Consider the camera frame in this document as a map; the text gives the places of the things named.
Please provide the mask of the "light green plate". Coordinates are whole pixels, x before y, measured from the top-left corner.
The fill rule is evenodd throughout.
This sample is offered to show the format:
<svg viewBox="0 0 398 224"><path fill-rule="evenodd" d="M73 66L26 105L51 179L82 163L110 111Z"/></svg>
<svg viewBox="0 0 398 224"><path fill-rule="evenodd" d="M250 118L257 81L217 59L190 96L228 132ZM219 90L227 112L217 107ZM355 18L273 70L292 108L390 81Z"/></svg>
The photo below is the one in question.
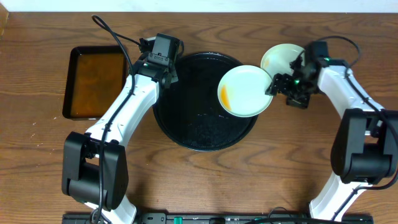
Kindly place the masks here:
<svg viewBox="0 0 398 224"><path fill-rule="evenodd" d="M304 50L301 46L295 44L279 44L270 48L262 57L261 68L270 75L293 74L290 63L293 62Z"/></svg>
<svg viewBox="0 0 398 224"><path fill-rule="evenodd" d="M266 94L271 83L271 77L263 69L240 65L221 78L217 89L218 101L233 116L256 116L271 104L273 96Z"/></svg>

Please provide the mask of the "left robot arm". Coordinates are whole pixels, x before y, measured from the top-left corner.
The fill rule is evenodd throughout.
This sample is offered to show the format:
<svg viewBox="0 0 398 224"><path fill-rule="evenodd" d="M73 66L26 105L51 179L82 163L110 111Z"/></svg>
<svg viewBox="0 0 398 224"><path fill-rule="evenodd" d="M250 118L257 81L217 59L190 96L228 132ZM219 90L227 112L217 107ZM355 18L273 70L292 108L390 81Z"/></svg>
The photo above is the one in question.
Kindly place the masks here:
<svg viewBox="0 0 398 224"><path fill-rule="evenodd" d="M157 34L141 39L142 55L105 114L85 133L71 132L63 147L62 192L93 209L90 223L133 223L137 208L126 196L126 147L149 108L171 83L183 41Z"/></svg>

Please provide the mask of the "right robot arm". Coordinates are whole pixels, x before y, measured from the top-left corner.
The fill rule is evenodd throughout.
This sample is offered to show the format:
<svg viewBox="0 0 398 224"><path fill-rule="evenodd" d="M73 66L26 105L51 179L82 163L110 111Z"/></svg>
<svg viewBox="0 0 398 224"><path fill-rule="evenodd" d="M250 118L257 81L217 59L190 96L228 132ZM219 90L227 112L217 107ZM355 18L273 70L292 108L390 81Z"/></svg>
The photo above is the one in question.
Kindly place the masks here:
<svg viewBox="0 0 398 224"><path fill-rule="evenodd" d="M331 149L333 172L309 203L310 216L319 220L340 222L361 193L397 182L397 112L376 103L351 67L330 57L324 38L305 47L276 45L261 60L272 80L268 95L283 94L287 105L306 109L312 95L323 93L341 118Z"/></svg>

